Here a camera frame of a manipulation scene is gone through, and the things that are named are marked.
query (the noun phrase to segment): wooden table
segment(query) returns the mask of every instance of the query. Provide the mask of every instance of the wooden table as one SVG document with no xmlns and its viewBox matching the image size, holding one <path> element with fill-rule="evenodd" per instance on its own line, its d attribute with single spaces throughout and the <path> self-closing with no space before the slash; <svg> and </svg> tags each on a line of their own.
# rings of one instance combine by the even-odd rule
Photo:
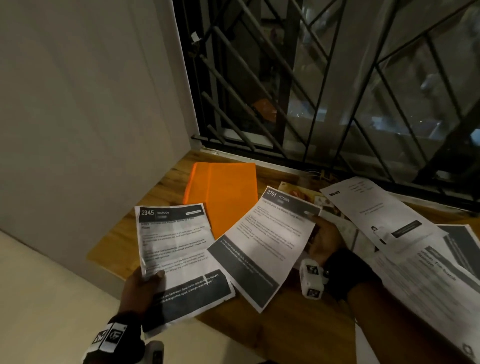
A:
<svg viewBox="0 0 480 364">
<path fill-rule="evenodd" d="M 181 205 L 190 171 L 195 162 L 238 162 L 204 152 L 190 151 L 138 205 Z M 297 184 L 299 176 L 256 167 L 259 197 L 270 185 Z M 321 188 L 327 183 L 316 182 Z M 435 223 L 451 223 L 465 215 L 448 214 L 431 208 L 413 206 Z M 138 266 L 135 213 L 132 210 L 89 252 L 87 259 L 126 279 Z M 292 271 L 278 293 L 261 313 L 239 294 L 197 317 L 230 338 L 253 349 L 265 359 L 288 363 L 355 363 L 354 321 L 348 308 L 328 295 L 319 301 L 306 300 L 300 292 L 297 271 Z"/>
</svg>

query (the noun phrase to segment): orange folder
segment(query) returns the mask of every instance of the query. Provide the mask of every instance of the orange folder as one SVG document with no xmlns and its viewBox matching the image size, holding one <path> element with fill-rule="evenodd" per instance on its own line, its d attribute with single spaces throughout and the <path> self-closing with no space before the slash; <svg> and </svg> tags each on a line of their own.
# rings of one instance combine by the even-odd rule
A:
<svg viewBox="0 0 480 364">
<path fill-rule="evenodd" d="M 193 165 L 183 204 L 203 202 L 213 236 L 218 239 L 258 201 L 255 163 Z"/>
</svg>

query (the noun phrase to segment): wrist strap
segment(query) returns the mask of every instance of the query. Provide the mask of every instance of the wrist strap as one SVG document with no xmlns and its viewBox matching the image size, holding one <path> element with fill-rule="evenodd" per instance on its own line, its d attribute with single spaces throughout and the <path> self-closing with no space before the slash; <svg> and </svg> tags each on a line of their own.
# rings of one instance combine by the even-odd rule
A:
<svg viewBox="0 0 480 364">
<path fill-rule="evenodd" d="M 327 259 L 324 276 L 328 278 L 326 291 L 337 301 L 346 301 L 347 293 L 359 283 L 382 283 L 370 266 L 347 248 L 337 250 Z"/>
<path fill-rule="evenodd" d="M 95 337 L 82 359 L 84 364 L 101 359 L 106 363 L 133 364 L 145 353 L 140 339 L 141 321 L 134 312 L 113 316 Z"/>
</svg>

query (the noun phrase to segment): window bars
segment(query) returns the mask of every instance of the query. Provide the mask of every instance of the window bars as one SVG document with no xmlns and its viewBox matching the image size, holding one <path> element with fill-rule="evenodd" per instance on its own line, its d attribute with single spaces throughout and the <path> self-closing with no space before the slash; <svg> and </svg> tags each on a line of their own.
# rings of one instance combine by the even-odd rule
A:
<svg viewBox="0 0 480 364">
<path fill-rule="evenodd" d="M 307 157 L 310 143 L 312 141 L 313 128 L 316 122 L 318 110 L 319 110 L 322 96 L 324 93 L 325 83 L 328 77 L 332 55 L 335 51 L 338 32 L 341 27 L 343 12 L 344 12 L 344 8 L 347 0 L 330 1 L 310 22 L 308 22 L 307 19 L 305 19 L 305 17 L 303 16 L 301 5 L 299 5 L 296 2 L 296 0 L 288 0 L 290 3 L 289 5 L 291 5 L 291 8 L 289 9 L 295 9 L 295 11 L 297 12 L 297 16 L 300 19 L 300 22 L 304 25 L 305 32 L 310 35 L 310 37 L 312 38 L 313 44 L 316 46 L 314 49 L 316 50 L 319 58 L 323 58 L 326 61 L 324 73 L 321 81 L 320 91 L 318 94 L 318 98 L 316 100 L 312 100 L 310 98 L 309 94 L 307 93 L 305 88 L 302 86 L 299 79 L 295 76 L 292 69 L 292 65 L 290 65 L 286 61 L 286 59 L 282 56 L 278 48 L 272 43 L 269 37 L 264 33 L 262 26 L 259 24 L 255 16 L 252 14 L 252 12 L 249 9 L 249 5 L 251 1 L 252 0 L 246 0 L 246 2 L 244 2 L 243 0 L 225 0 L 221 5 L 221 7 L 218 9 L 208 29 L 205 31 L 204 36 L 200 39 L 200 41 L 194 42 L 193 45 L 192 45 L 192 40 L 190 39 L 190 30 L 188 27 L 189 19 L 185 12 L 185 4 L 183 4 L 182 14 L 181 14 L 181 15 L 184 15 L 184 19 L 179 20 L 179 16 L 177 15 L 177 22 L 179 26 L 180 38 L 182 40 L 182 47 L 184 49 L 184 54 L 188 54 L 191 57 L 190 60 L 186 59 L 189 82 L 191 84 L 192 90 L 195 90 L 195 89 L 198 90 L 198 95 L 196 95 L 197 97 L 194 95 L 194 92 L 192 92 L 192 97 L 194 100 L 195 109 L 197 111 L 197 118 L 199 119 L 200 135 L 195 135 L 193 136 L 193 138 L 201 140 L 206 146 L 211 146 L 218 149 L 223 148 L 224 150 L 227 150 L 227 151 L 237 150 L 238 152 L 243 154 L 246 154 L 246 152 L 250 152 L 250 153 L 247 153 L 247 155 L 252 156 L 254 158 L 258 158 L 259 155 L 260 156 L 263 155 L 263 159 L 272 161 L 274 163 L 284 164 L 296 169 L 304 170 L 306 168 L 311 169 L 311 168 L 318 167 L 316 165 L 306 163 L 305 160 Z M 261 0 L 261 1 L 263 1 L 267 5 L 268 9 L 271 11 L 275 19 L 275 22 L 279 24 L 280 27 L 285 29 L 286 25 L 284 20 L 282 20 L 281 17 L 278 15 L 275 8 L 272 6 L 271 2 L 269 0 Z M 382 187 L 388 190 L 395 190 L 400 193 L 405 193 L 405 194 L 410 194 L 410 195 L 414 195 L 422 198 L 436 200 L 448 205 L 458 206 L 458 207 L 462 207 L 472 211 L 480 212 L 480 204 L 476 201 L 480 196 L 475 195 L 475 193 L 471 193 L 471 196 L 472 196 L 471 200 L 460 198 L 460 197 L 452 197 L 450 194 L 445 194 L 445 191 L 442 188 L 441 183 L 439 183 L 439 181 L 437 181 L 435 178 L 436 172 L 440 169 L 439 160 L 441 159 L 441 156 L 445 153 L 445 151 L 448 151 L 449 148 L 451 148 L 455 143 L 458 143 L 459 140 L 465 140 L 466 138 L 468 138 L 469 135 L 473 132 L 473 130 L 475 130 L 475 128 L 478 126 L 479 122 L 478 122 L 478 118 L 472 118 L 472 117 L 466 118 L 464 115 L 462 115 L 462 111 L 459 106 L 458 100 L 455 96 L 455 93 L 452 89 L 452 86 L 446 74 L 445 68 L 442 64 L 442 61 L 438 55 L 434 42 L 431 38 L 432 30 L 434 30 L 436 27 L 443 24 L 447 20 L 451 19 L 455 15 L 465 11 L 470 5 L 472 5 L 476 1 L 477 0 L 467 2 L 463 6 L 456 9 L 453 13 L 439 20 L 434 25 L 422 31 L 421 33 L 419 33 L 412 39 L 408 40 L 401 46 L 390 51 L 387 55 L 381 57 L 380 55 L 382 54 L 382 49 L 384 47 L 385 41 L 389 35 L 392 23 L 394 22 L 394 19 L 400 7 L 401 1 L 400 0 L 395 1 L 395 4 L 393 5 L 391 13 L 389 14 L 387 22 L 385 24 L 384 31 L 381 35 L 378 47 L 376 49 L 374 61 L 362 82 L 360 93 L 354 103 L 351 116 L 342 134 L 340 144 L 338 145 L 335 152 L 335 156 L 333 157 L 332 162 L 329 166 L 330 169 L 340 170 L 340 171 L 346 169 L 347 170 L 346 176 L 348 176 L 349 173 L 351 175 L 352 171 L 350 170 L 348 164 L 345 162 L 342 163 L 341 151 L 342 151 L 342 147 L 344 146 L 347 135 L 351 129 L 352 124 L 355 124 L 360 134 L 366 141 L 367 145 L 369 146 L 369 148 L 377 158 L 378 162 L 380 163 L 388 180 L 390 181 L 389 184 L 383 181 L 376 181 Z M 236 2 L 239 5 L 240 11 L 236 15 L 232 24 L 226 30 L 222 31 L 222 27 L 220 25 L 221 19 L 224 16 L 228 7 L 231 6 L 233 2 Z M 330 50 L 327 51 L 325 50 L 324 46 L 322 45 L 316 33 L 312 30 L 312 26 L 336 2 L 340 3 L 339 10 L 338 10 L 339 15 L 338 15 L 338 20 L 336 22 L 334 36 L 333 36 L 332 44 L 330 46 Z M 180 6 L 176 5 L 175 7 L 176 7 L 175 11 L 177 13 L 177 11 L 179 11 Z M 253 26 L 257 34 L 254 34 L 249 29 L 249 27 L 245 24 L 244 19 L 248 19 L 248 22 Z M 257 77 L 255 72 L 252 71 L 252 69 L 248 66 L 245 59 L 240 55 L 240 53 L 234 48 L 232 43 L 229 41 L 228 35 L 233 32 L 233 27 L 239 22 L 243 24 L 243 26 L 247 29 L 253 41 L 257 43 L 258 46 L 260 47 L 260 50 L 265 54 L 267 54 L 270 58 L 273 58 L 278 62 L 278 64 L 283 68 L 286 74 L 290 77 L 292 83 L 295 85 L 298 91 L 305 98 L 308 105 L 314 110 L 312 122 L 310 124 L 308 137 L 306 140 L 302 138 L 299 132 L 295 129 L 294 125 L 288 120 L 286 110 L 282 106 L 280 106 L 279 102 L 275 99 L 275 97 L 273 97 L 267 91 L 267 89 L 263 86 L 262 82 L 260 81 L 259 77 Z M 303 156 L 301 158 L 301 162 L 297 159 L 289 158 L 288 152 L 284 150 L 282 145 L 264 126 L 264 123 L 261 120 L 262 117 L 260 113 L 255 109 L 253 105 L 248 105 L 245 102 L 245 99 L 242 97 L 242 95 L 239 92 L 237 92 L 236 89 L 233 87 L 233 85 L 231 85 L 229 81 L 225 79 L 224 75 L 222 75 L 221 72 L 219 72 L 215 68 L 213 60 L 209 60 L 206 57 L 207 52 L 206 52 L 205 44 L 208 41 L 208 39 L 212 36 L 212 34 L 216 34 L 217 39 L 226 47 L 227 51 L 230 52 L 230 54 L 239 62 L 243 71 L 245 71 L 248 74 L 251 80 L 261 90 L 261 92 L 266 97 L 266 99 L 276 109 L 277 116 L 280 115 L 282 117 L 282 119 L 285 122 L 285 126 L 291 131 L 291 133 L 296 138 L 296 140 L 298 140 L 305 147 Z M 423 150 L 420 142 L 418 141 L 418 138 L 415 135 L 415 132 L 412 129 L 412 126 L 408 122 L 405 112 L 402 110 L 381 68 L 382 63 L 386 62 L 392 56 L 396 55 L 398 52 L 408 47 L 409 45 L 412 45 L 415 42 L 422 41 L 422 40 L 425 42 L 425 44 L 428 47 L 428 50 L 432 56 L 434 64 L 438 69 L 438 73 L 440 75 L 442 83 L 445 86 L 449 99 L 455 110 L 455 114 L 458 117 L 458 120 L 460 121 L 458 126 L 452 132 L 450 132 L 449 135 L 446 137 L 442 147 L 434 154 L 433 158 L 431 158 L 430 160 L 427 158 L 425 151 Z M 272 143 L 273 148 L 268 148 L 263 145 L 256 144 L 252 140 L 250 140 L 249 136 L 247 135 L 248 133 L 242 132 L 240 128 L 234 123 L 234 121 L 232 121 L 232 119 L 220 108 L 220 106 L 215 103 L 214 101 L 215 98 L 209 95 L 209 93 L 211 93 L 210 86 L 208 85 L 210 81 L 208 77 L 205 76 L 205 74 L 202 74 L 202 72 L 199 71 L 200 66 L 197 64 L 198 61 L 200 61 L 202 64 L 205 65 L 206 69 L 223 86 L 224 90 L 226 90 L 226 92 L 240 104 L 240 106 L 247 113 L 249 118 L 255 123 L 256 126 L 258 126 L 258 128 L 262 131 L 263 135 Z M 406 126 L 409 132 L 409 136 L 412 138 L 414 145 L 418 149 L 418 152 L 421 155 L 423 162 L 425 163 L 424 167 L 420 169 L 420 171 L 418 172 L 418 175 L 415 178 L 414 183 L 433 185 L 438 190 L 438 192 L 430 192 L 424 189 L 401 185 L 399 181 L 396 181 L 391 171 L 389 170 L 387 164 L 383 160 L 382 156 L 380 155 L 380 153 L 378 152 L 378 150 L 375 148 L 374 144 L 368 137 L 364 128 L 358 122 L 356 118 L 356 113 L 358 111 L 361 100 L 368 87 L 369 81 L 374 71 L 379 75 L 381 82 L 385 86 L 388 96 L 391 98 L 395 106 L 395 109 L 397 110 L 402 122 L 404 123 L 404 125 Z M 220 135 L 218 130 L 215 129 L 215 127 L 210 124 L 210 122 L 215 120 L 215 118 L 211 117 L 212 114 L 209 114 L 206 116 L 205 111 L 207 107 L 210 107 L 212 112 L 216 113 L 221 119 L 223 119 L 232 128 L 232 130 L 239 136 L 240 138 L 239 141 L 229 141 Z M 203 115 L 202 118 L 198 117 L 199 111 L 201 111 Z M 467 173 L 464 173 L 464 175 L 462 175 L 463 181 L 465 179 L 468 179 L 471 183 L 471 181 L 477 178 L 478 172 L 480 171 L 480 163 L 477 163 L 477 164 L 478 166 L 476 166 L 476 169 L 475 168 L 469 169 Z"/>
</svg>

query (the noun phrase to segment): white wall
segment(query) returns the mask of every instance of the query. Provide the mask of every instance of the white wall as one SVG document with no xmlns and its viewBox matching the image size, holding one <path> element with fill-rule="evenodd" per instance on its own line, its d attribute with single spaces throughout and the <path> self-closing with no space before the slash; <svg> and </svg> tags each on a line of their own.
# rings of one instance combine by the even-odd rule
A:
<svg viewBox="0 0 480 364">
<path fill-rule="evenodd" d="M 85 256 L 190 149 L 195 125 L 167 53 L 175 22 L 157 18 L 171 4 L 157 3 L 0 3 L 0 230 L 116 296 L 122 282 Z"/>
</svg>

